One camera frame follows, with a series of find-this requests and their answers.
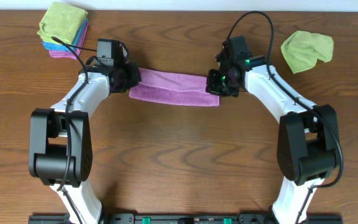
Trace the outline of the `purple microfiber cloth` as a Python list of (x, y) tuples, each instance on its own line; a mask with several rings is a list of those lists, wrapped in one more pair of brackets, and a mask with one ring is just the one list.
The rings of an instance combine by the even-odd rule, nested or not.
[(140, 69), (142, 81), (129, 96), (136, 100), (177, 106), (219, 106), (219, 97), (206, 92), (206, 77)]

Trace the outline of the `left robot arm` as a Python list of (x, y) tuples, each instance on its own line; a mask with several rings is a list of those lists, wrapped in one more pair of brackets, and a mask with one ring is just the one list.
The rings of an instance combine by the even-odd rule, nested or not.
[(32, 112), (29, 172), (58, 194), (68, 210), (64, 223), (102, 223), (103, 204), (88, 178), (93, 163), (90, 118), (110, 94), (140, 81), (135, 62), (92, 58), (58, 103)]

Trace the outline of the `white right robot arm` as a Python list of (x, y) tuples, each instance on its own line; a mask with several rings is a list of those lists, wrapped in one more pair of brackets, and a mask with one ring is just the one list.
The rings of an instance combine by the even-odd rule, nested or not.
[(208, 93), (237, 97), (243, 88), (278, 121), (277, 161), (283, 182), (272, 205), (275, 223), (310, 221), (306, 211), (316, 190), (337, 184), (343, 173), (335, 110), (302, 97), (263, 56), (222, 51), (215, 60), (219, 68), (209, 71)]

